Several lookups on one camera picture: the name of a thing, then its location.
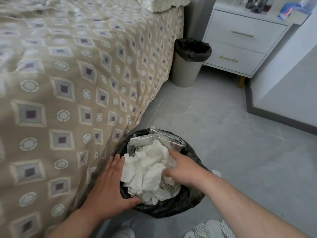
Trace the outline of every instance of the nightstand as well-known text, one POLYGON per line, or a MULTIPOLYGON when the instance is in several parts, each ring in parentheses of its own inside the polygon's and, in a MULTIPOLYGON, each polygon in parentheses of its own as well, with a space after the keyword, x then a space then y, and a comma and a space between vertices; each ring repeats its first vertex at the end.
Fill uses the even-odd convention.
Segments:
POLYGON ((280 20, 279 10, 256 14, 226 0, 217 0, 204 34, 212 54, 204 65, 252 78, 291 27, 280 20))

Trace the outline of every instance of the beige fabric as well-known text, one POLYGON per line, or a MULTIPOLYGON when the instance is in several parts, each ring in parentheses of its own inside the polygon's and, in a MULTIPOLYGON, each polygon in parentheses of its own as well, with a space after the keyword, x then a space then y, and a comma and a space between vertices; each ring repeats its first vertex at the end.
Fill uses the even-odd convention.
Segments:
POLYGON ((153 14, 131 0, 0 4, 0 236, 43 237, 168 78, 183 7, 153 14))
POLYGON ((189 0, 138 0, 140 5, 150 12, 163 12, 170 7, 186 6, 189 0))

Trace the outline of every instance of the crumpled tissue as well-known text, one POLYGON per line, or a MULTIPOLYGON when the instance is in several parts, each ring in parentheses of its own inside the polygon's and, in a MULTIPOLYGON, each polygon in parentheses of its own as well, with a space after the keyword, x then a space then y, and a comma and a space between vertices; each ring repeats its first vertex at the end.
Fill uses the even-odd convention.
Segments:
POLYGON ((121 181, 129 194, 141 198, 142 203, 156 205, 175 197, 180 191, 171 177, 162 176, 166 168, 176 167, 176 161, 159 140, 138 149, 134 156, 125 154, 121 181))

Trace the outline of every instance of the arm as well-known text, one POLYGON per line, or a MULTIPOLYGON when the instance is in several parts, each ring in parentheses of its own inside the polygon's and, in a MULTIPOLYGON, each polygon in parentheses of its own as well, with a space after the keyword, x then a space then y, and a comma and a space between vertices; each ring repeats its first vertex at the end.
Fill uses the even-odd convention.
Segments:
POLYGON ((308 238, 187 156, 172 150, 170 154, 177 166, 164 170, 163 175, 206 194, 237 238, 308 238))
POLYGON ((120 194, 120 178, 124 157, 116 154, 100 173, 81 208, 56 227, 48 238, 86 238, 103 220, 141 203, 138 198, 124 199, 120 194))

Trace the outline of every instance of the bed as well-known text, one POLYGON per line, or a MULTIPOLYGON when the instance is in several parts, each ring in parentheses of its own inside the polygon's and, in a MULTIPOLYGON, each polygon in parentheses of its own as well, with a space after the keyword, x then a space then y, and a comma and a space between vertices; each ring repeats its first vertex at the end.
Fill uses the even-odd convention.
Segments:
POLYGON ((184 7, 0 0, 0 234, 43 237, 77 207, 168 79, 184 7))

